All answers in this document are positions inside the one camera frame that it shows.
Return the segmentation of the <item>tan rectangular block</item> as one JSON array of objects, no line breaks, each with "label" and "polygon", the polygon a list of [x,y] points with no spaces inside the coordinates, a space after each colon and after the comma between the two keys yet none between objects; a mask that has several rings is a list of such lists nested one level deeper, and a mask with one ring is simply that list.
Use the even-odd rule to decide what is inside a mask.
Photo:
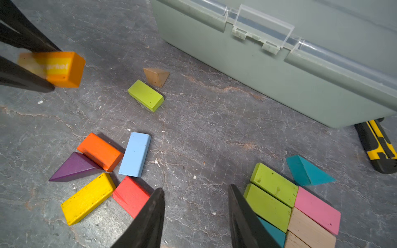
[{"label": "tan rectangular block", "polygon": [[287,231],[284,248],[310,248],[292,232]]}]

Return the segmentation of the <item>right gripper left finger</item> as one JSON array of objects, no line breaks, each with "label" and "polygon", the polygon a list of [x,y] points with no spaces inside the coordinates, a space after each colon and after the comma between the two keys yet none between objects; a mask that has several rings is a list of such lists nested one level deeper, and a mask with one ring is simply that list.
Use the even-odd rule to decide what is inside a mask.
[{"label": "right gripper left finger", "polygon": [[165,214],[164,191],[157,188],[114,248],[159,248]]}]

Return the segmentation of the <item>light blue block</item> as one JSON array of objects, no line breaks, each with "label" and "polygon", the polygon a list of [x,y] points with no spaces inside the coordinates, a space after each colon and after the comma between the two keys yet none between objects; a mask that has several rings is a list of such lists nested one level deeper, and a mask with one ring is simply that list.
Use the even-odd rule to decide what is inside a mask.
[{"label": "light blue block", "polygon": [[119,174],[141,177],[150,141],[151,136],[149,134],[131,133]]}]

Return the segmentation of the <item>green block top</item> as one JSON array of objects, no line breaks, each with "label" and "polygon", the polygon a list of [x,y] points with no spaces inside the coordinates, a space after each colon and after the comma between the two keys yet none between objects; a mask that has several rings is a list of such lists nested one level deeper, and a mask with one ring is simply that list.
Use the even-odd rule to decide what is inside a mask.
[{"label": "green block top", "polygon": [[160,93],[141,80],[137,80],[130,88],[128,88],[128,93],[131,97],[152,112],[156,112],[159,106],[164,102],[164,97]]}]

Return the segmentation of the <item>red block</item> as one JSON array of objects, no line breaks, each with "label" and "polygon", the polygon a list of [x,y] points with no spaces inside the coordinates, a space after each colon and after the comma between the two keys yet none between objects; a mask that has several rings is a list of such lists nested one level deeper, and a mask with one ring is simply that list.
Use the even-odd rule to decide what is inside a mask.
[{"label": "red block", "polygon": [[135,219],[153,192],[154,189],[143,179],[126,176],[112,197]]}]

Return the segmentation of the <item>teal triangle block top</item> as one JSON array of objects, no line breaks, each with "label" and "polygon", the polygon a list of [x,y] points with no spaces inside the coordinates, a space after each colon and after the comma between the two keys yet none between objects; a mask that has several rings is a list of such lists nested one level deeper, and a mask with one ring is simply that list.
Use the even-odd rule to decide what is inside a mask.
[{"label": "teal triangle block top", "polygon": [[299,186],[317,186],[336,181],[333,177],[299,155],[286,158],[286,162],[294,181]]}]

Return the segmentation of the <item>purple triangle block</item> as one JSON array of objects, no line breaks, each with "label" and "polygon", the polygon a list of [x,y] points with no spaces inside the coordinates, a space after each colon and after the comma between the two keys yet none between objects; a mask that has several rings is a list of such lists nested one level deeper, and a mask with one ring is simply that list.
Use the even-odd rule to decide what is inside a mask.
[{"label": "purple triangle block", "polygon": [[84,154],[73,152],[49,181],[68,182],[102,173],[103,169]]}]

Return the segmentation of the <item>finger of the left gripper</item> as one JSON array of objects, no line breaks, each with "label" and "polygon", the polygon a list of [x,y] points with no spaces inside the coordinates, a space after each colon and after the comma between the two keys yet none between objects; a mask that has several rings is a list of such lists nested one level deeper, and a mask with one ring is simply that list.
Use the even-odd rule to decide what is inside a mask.
[{"label": "finger of the left gripper", "polygon": [[1,42],[31,52],[59,52],[10,0],[1,0]]},{"label": "finger of the left gripper", "polygon": [[41,93],[49,93],[55,90],[55,86],[47,80],[29,72],[2,56],[1,85]]}]

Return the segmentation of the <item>green block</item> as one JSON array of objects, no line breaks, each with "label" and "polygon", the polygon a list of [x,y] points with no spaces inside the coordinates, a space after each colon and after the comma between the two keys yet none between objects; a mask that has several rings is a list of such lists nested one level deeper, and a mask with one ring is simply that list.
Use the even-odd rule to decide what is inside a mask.
[{"label": "green block", "polygon": [[254,184],[248,184],[246,186],[244,198],[259,217],[282,232],[287,232],[292,212],[290,207]]},{"label": "green block", "polygon": [[141,80],[137,80],[130,88],[128,88],[128,93],[131,97],[152,112],[156,112],[159,106],[164,102],[164,97],[160,93]]},{"label": "green block", "polygon": [[262,163],[255,165],[250,182],[283,202],[290,208],[295,205],[298,186]]}]

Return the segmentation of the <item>orange yellow supermarket block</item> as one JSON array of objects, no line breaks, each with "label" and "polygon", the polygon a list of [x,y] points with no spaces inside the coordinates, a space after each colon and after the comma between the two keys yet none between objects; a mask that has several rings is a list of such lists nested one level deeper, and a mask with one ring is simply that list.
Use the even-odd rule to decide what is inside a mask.
[{"label": "orange yellow supermarket block", "polygon": [[21,53],[18,65],[56,87],[78,88],[85,59],[75,52]]}]

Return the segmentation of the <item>pink block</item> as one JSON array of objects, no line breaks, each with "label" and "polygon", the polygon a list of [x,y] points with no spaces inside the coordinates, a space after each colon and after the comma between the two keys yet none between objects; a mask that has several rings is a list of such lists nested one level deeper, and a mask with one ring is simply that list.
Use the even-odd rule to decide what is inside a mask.
[{"label": "pink block", "polygon": [[294,207],[333,235],[339,234],[341,213],[301,186]]}]

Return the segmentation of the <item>teal rectangular block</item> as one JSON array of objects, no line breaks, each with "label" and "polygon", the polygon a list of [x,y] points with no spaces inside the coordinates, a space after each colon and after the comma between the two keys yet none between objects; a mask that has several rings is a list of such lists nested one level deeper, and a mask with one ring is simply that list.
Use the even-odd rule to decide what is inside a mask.
[{"label": "teal rectangular block", "polygon": [[272,238],[275,240],[275,242],[278,244],[279,248],[284,248],[285,245],[285,239],[286,239],[286,233],[281,231],[280,229],[276,228],[269,222],[265,221],[261,217],[258,216],[259,221],[261,224],[264,226],[266,231],[272,236]]}]

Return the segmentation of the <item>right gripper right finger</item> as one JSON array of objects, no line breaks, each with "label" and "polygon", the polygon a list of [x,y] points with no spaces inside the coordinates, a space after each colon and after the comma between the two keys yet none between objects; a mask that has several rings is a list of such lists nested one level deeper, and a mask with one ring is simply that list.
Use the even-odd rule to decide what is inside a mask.
[{"label": "right gripper right finger", "polygon": [[233,248],[277,248],[236,185],[228,187],[228,209]]}]

